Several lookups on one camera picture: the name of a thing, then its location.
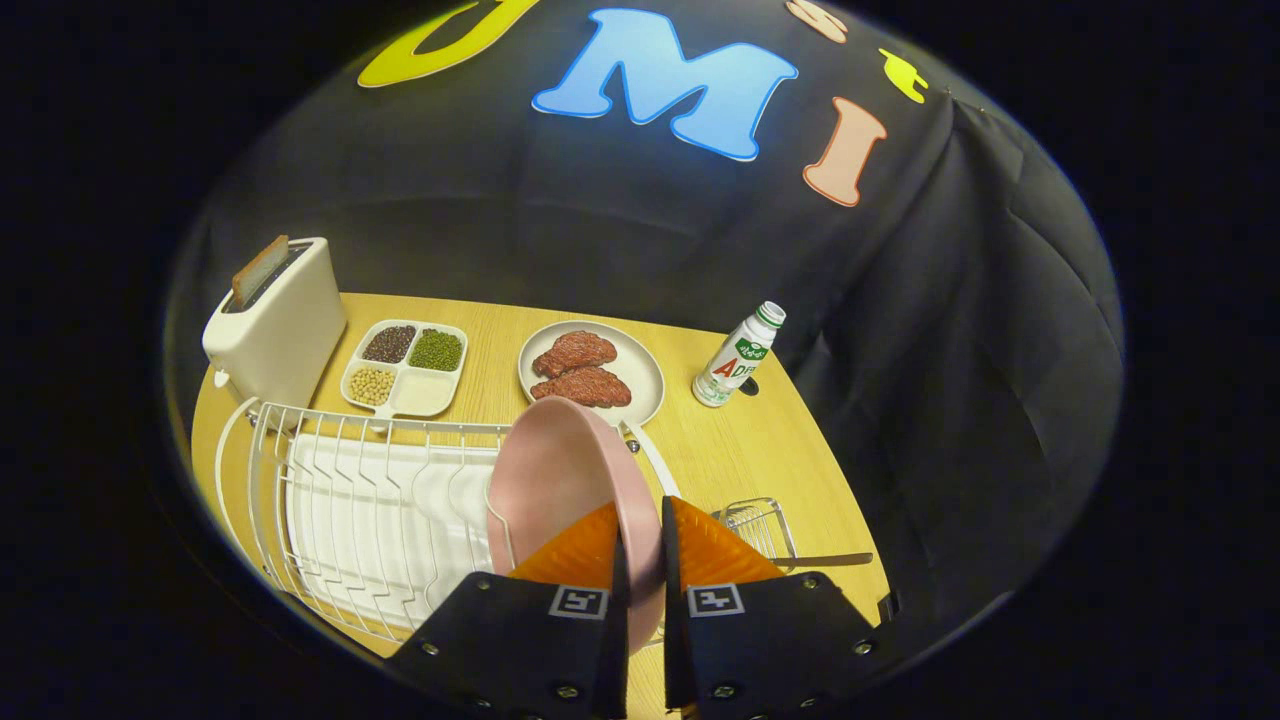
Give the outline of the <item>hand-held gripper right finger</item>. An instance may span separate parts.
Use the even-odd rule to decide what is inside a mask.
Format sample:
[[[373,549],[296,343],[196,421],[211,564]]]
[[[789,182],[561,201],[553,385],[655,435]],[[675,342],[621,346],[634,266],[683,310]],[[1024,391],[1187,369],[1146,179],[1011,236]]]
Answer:
[[[691,503],[662,502],[666,706],[685,719],[841,719],[900,664],[878,625],[823,571],[769,561]]]

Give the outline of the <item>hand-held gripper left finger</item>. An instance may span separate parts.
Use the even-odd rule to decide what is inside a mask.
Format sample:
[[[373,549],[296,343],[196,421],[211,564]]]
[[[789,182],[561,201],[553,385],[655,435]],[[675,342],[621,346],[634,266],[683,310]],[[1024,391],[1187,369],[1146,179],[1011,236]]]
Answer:
[[[622,717],[627,570],[604,503],[512,573],[468,574],[385,667],[468,719]]]

